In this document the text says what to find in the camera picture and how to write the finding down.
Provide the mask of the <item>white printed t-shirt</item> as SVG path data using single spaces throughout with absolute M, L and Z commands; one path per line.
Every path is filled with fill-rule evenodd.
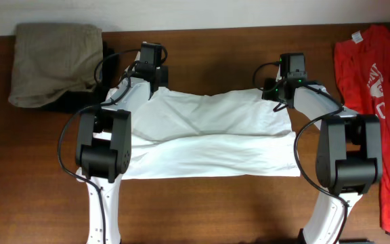
M 197 96 L 160 88 L 132 115 L 123 179 L 298 177 L 290 117 L 257 89 Z

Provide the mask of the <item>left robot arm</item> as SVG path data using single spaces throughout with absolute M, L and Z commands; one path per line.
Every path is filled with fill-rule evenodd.
M 131 160 L 131 118 L 167 85 L 167 66 L 150 71 L 131 66 L 99 108 L 81 113 L 75 161 L 89 193 L 88 243 L 121 242 L 118 194 Z

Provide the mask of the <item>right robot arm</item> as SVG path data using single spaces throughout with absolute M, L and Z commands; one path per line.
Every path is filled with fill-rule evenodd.
M 312 125 L 320 130 L 316 155 L 318 180 L 314 182 L 297 162 L 301 175 L 319 195 L 296 243 L 340 243 L 354 205 L 382 178 L 379 119 L 343 106 L 316 81 L 267 78 L 262 98 L 276 102 L 276 112 L 293 108 L 309 119 L 293 142 L 296 160 L 303 132 Z

